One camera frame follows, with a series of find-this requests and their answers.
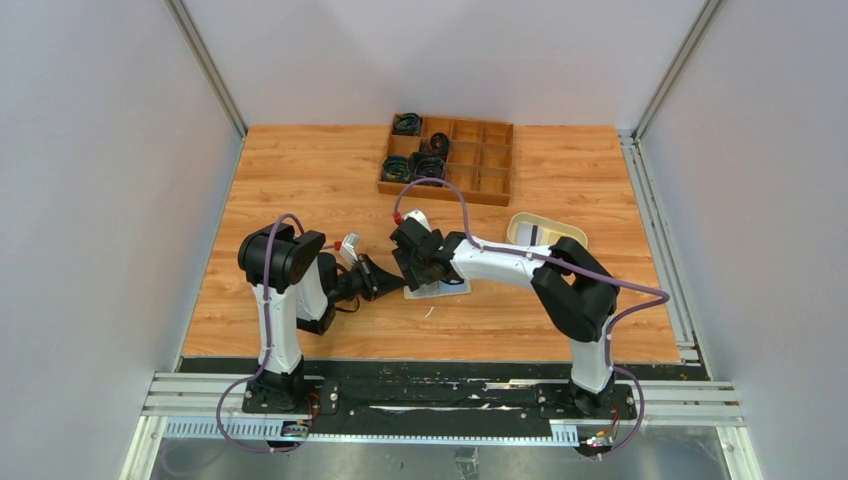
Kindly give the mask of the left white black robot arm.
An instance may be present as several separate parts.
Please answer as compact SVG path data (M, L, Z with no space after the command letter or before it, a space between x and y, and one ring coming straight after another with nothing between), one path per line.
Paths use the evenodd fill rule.
M248 235L237 263L257 301L261 348L258 372L247 381L250 399L292 411L307 398L300 330L323 335L337 304L371 302L401 290L405 280L356 252L359 235L328 244L320 232L278 221Z

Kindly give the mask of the white leather card holder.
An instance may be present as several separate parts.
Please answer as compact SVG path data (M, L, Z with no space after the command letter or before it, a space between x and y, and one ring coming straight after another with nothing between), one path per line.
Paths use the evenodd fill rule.
M471 283L465 280L439 280L429 284L420 284L415 290L409 286L403 289L406 300L429 299L444 296L465 295L472 291Z

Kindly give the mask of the white card with stripe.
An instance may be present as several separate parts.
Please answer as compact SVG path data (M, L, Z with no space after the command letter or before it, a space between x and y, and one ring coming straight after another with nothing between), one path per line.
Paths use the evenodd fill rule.
M527 224L523 230L523 238L528 246L541 245L543 234L543 229L537 224Z

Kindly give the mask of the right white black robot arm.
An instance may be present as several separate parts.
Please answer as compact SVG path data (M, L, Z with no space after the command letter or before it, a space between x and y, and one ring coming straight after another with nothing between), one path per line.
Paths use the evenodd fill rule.
M395 222L392 255L411 290L487 280L533 291L571 344L570 403L586 412L608 403L615 375L606 330L620 289L605 282L607 271L579 242L562 237L519 248L463 232L443 235L412 214Z

